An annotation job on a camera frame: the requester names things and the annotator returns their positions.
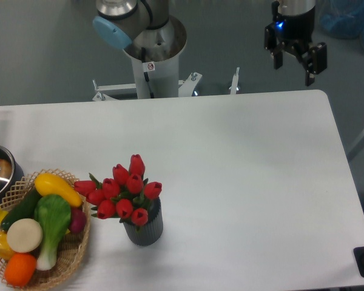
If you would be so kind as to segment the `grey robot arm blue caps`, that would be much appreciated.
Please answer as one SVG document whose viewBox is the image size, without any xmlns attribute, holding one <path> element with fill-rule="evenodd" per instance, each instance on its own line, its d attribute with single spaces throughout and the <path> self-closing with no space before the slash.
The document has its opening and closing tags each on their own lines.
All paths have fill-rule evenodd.
<svg viewBox="0 0 364 291">
<path fill-rule="evenodd" d="M 173 58 L 186 45 L 186 31 L 169 14 L 168 1 L 97 1 L 93 20 L 97 34 L 109 45 L 145 62 Z M 272 1 L 272 22 L 265 27 L 264 48 L 274 68 L 283 65 L 283 53 L 295 56 L 306 72 L 305 84 L 327 66 L 327 45 L 314 45 L 315 1 Z"/>
</svg>

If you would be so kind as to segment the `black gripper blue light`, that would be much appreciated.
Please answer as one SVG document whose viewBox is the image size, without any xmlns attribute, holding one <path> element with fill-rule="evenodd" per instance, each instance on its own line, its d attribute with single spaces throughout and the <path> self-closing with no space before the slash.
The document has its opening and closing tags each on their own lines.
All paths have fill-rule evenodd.
<svg viewBox="0 0 364 291">
<path fill-rule="evenodd" d="M 273 1 L 271 8 L 274 24 L 265 27 L 264 48 L 270 51 L 277 70 L 283 65 L 281 42 L 289 49 L 293 46 L 294 55 L 305 70 L 308 87 L 314 83 L 316 75 L 327 69 L 327 44 L 320 42 L 309 48 L 314 31 L 315 1 Z"/>
</svg>

